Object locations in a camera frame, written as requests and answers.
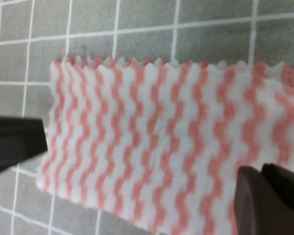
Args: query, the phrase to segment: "striped cloth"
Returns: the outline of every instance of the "striped cloth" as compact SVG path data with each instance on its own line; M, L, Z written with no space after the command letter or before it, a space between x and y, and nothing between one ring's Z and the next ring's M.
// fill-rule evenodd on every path
M66 57L37 186L140 228L231 235L241 165L294 171L294 70Z

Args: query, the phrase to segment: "tile floor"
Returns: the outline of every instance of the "tile floor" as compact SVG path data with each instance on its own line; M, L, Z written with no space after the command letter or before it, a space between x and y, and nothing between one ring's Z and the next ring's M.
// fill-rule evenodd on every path
M294 66L294 0L0 0L0 115L48 124L48 66L66 53ZM0 235L150 234L40 192L39 158L0 175Z

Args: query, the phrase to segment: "red zigzag stripe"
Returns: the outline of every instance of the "red zigzag stripe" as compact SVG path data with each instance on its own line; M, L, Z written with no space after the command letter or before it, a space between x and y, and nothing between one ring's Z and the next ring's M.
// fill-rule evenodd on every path
M133 188L132 197L135 199L135 211L134 211L135 221L140 220L142 217L144 204L139 199L139 197L140 197L142 188L144 187L144 185L148 184L148 182L150 181L150 176L152 174L151 169L149 167L149 162L151 158L151 153L153 152L154 149L156 149L158 145L158 141L159 141L159 136L154 133L154 129L155 129L157 120L163 111L163 102L159 101L159 98L158 98L159 88L165 82L167 78L167 71L168 69L166 67L161 67L161 69L159 70L157 82L151 87L151 91L150 91L150 97L154 103L156 110L153 116L148 120L148 124L147 124L147 132L150 138L150 145L143 152L143 158L141 163L142 163L142 166L144 166L144 175L143 175L143 178L140 181L138 181Z
M60 103L58 105L58 107L55 109L55 117L54 117L54 123L57 123L56 125L56 132L54 133L54 135L51 138L51 158L46 162L46 164L43 166L43 174L46 176L46 181L45 181L45 189L46 190L51 190L50 189L50 174L48 173L50 165L55 161L55 157L57 155L57 151L56 151L56 140L57 137L61 135L62 133L62 129L61 129L61 123L60 123L60 112L63 109L64 106L64 94L62 92L62 84L64 82L64 74L63 74L63 70L62 70L62 65L58 64L58 63L54 63L56 68L59 70L59 79L57 81L56 84L56 93L59 94L59 98L60 98Z
M167 129L166 129L167 135L169 135L171 138L170 149L165 151L163 155L161 156L160 167L164 173L164 179L163 179L162 185L154 190L153 196L152 196L152 201L157 208L155 220L152 224L149 225L149 228L152 231L157 231L158 227L163 224L164 219L166 217L166 213L167 213L166 209L161 205L161 199L166 188L169 188L172 183L173 172L169 167L170 157L173 153L177 152L179 149L179 138L175 136L174 128L177 122L182 118L183 110L184 110L184 103L182 100L179 100L178 96L179 96L181 87L186 81L186 76L188 74L189 68L190 67L185 64L181 66L179 81L172 86L171 101L175 103L176 108L175 108L174 117L168 121Z
M125 172L124 177L120 178L116 182L114 193L117 195L117 202L114 208L115 214L120 214L123 210L123 197L120 195L119 191L121 190L125 180L131 178L133 172L133 166L130 162L132 156L132 151L137 148L141 142L141 134L137 130L136 121L143 113L143 105L138 99L138 90L139 86L143 84L145 79L144 70L138 67L135 63L131 63L131 67L135 71L134 82L130 86L130 96L135 102L135 113L130 117L128 129L132 133L132 143L127 145L124 150L123 161L125 163Z
M207 119L208 105L202 99L201 90L208 81L208 70L201 68L200 76L197 83L193 86L193 99L197 103L198 114L197 117L190 122L189 135L194 140L194 148L191 153L185 158L183 163L183 171L188 176L188 182L185 190L181 190L175 199L175 207L179 212L179 222L172 228L171 234L183 234L188 227L190 215L185 205L187 196L194 192L196 188L196 174L192 171L194 164L204 149L204 139L200 135L201 124Z
M69 140L72 138L72 135L74 132L74 126L73 126L72 120L71 120L72 119L72 112L74 112L74 110L76 110L78 107L78 99L77 99L76 95L74 95L74 92L73 92L73 86L75 85L74 78L73 78L72 72L70 70L68 70L68 74L70 77L69 92L72 97L72 103L71 103L71 106L70 106L70 108L67 112L67 115L66 115L66 122L69 124L69 132L63 141L62 149L64 150L64 154L63 154L64 156L61 159L61 162L55 171L55 191L57 194L60 194L60 192L59 192L59 175L60 175L60 172L61 172L63 166L65 165L68 157L69 157L68 145L69 145Z
M235 167L235 176L241 165L250 165L258 159L261 145L256 138L257 125L263 123L266 118L265 107L258 102L257 89L264 86L264 79L256 72L253 71L252 85L246 88L244 92L244 99L249 103L253 109L253 116L245 121L242 128L242 140L248 146L248 151L245 156L242 156Z
M108 101L104 99L101 92L101 86L104 84L103 76L99 70L94 70L91 67L87 67L92 71L92 73L95 75L96 78L96 85L95 85L95 93L100 101L100 112L96 116L96 126L98 128L99 134L96 141L92 142L89 156L91 157L91 163L88 166L88 168L82 173L79 185L81 186L81 199L84 204L88 203L88 192L86 187L86 182L91 173L93 173L97 167L98 164L98 157L95 155L96 149L98 145L104 141L106 129L103 125L103 118L108 113Z
M81 153L81 146L83 144L83 142L85 140L87 140L90 136L90 125L88 123L88 115L91 112L92 109L92 103L89 99L89 97L87 96L87 91L86 91L86 87L87 87L87 79L85 77L84 72L81 70L81 68L79 66L74 65L73 68L78 72L80 78L82 79L82 83L81 83L81 90L82 90L82 95L84 97L84 99L86 99L86 107L83 110L80 119L79 119L79 123L80 125L83 127L83 134L82 136L77 140L76 143L76 160L74 165L69 169L67 177L66 177L66 181L67 181L67 193L68 193L68 198L70 198L71 200L72 198L72 177L75 173L75 171L77 171L81 165L81 161L82 161L82 153Z
M108 166L105 170L105 172L101 175L99 175L98 180L96 182L96 190L98 192L98 206L99 208L104 208L104 203L105 203L105 199L106 199L106 195L103 192L103 184L104 181L107 177L109 177L114 169L114 161L113 161L113 151L115 149L115 147L120 143L120 139L122 136L122 130L119 128L119 123L120 123L120 119L121 116L124 113L124 103L121 99L121 97L119 96L119 88L120 85L123 82L123 78L122 78L122 72L120 72L119 70L117 70L116 67L113 67L113 71L115 74L115 85L111 86L111 93L112 93L112 97L115 99L115 101L118 104L118 110L112 115L112 120L111 120L111 125L114 131L114 139L113 142L109 144L108 149L107 149L107 153L106 153L106 158L108 160Z
M205 217L204 234L214 234L215 221L212 216L212 206L217 198L222 195L222 180L219 175L222 163L229 159L231 154L231 142L226 137L226 130L230 121L235 117L236 106L228 99L227 92L234 82L235 69L228 67L224 72L223 83L217 88L217 101L224 106L223 118L216 121L214 125L214 135L219 142L219 152L216 156L212 156L209 165L208 173L214 180L212 192L204 197L199 206L199 212Z
M294 104L292 104L290 98L280 92L276 92L274 98L283 107L286 114L276 121L272 132L272 142L279 149L277 163L286 165L292 154L292 145L287 139L287 131L294 123Z

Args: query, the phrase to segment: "fabric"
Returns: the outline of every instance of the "fabric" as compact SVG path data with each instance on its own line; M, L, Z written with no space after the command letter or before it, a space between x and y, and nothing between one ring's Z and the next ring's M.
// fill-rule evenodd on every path
M237 169L294 171L294 70L239 62L50 66L37 186L166 234L234 234Z

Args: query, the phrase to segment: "cleaning wipe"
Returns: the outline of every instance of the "cleaning wipe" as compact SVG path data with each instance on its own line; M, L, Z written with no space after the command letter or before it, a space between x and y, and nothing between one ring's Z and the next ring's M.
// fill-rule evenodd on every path
M37 186L166 234L233 234L241 165L294 171L294 70L160 59L50 66Z

